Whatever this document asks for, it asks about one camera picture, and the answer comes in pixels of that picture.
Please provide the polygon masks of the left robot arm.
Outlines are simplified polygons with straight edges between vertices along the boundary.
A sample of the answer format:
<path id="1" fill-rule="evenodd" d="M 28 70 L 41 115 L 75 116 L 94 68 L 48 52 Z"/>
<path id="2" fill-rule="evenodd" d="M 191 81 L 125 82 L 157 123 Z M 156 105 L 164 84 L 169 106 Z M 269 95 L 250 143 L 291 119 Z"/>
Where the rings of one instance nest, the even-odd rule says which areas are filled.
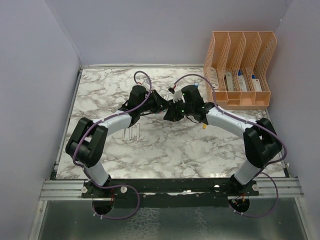
<path id="1" fill-rule="evenodd" d="M 168 106 L 168 101 L 156 90 L 148 92 L 144 86 L 135 85 L 130 91 L 129 99 L 113 115 L 95 120 L 83 117 L 78 121 L 66 144 L 65 152 L 94 182 L 93 191 L 97 196 L 106 197 L 111 190 L 111 176 L 101 161 L 106 138 L 130 128 L 143 114 L 157 114 Z"/>

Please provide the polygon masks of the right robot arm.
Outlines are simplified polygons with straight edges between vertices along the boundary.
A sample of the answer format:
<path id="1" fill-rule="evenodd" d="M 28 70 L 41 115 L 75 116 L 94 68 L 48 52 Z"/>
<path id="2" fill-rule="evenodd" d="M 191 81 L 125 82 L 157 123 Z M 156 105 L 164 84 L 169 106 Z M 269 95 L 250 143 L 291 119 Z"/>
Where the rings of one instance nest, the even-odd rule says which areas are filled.
<path id="1" fill-rule="evenodd" d="M 204 102 L 195 85 L 187 85 L 180 90 L 171 87 L 169 91 L 173 99 L 168 101 L 164 120 L 178 122 L 192 116 L 197 122 L 219 127 L 243 139 L 246 160 L 231 176 L 229 184 L 234 195 L 240 196 L 246 192 L 248 183 L 283 149 L 267 118 L 246 120 L 212 102 Z"/>

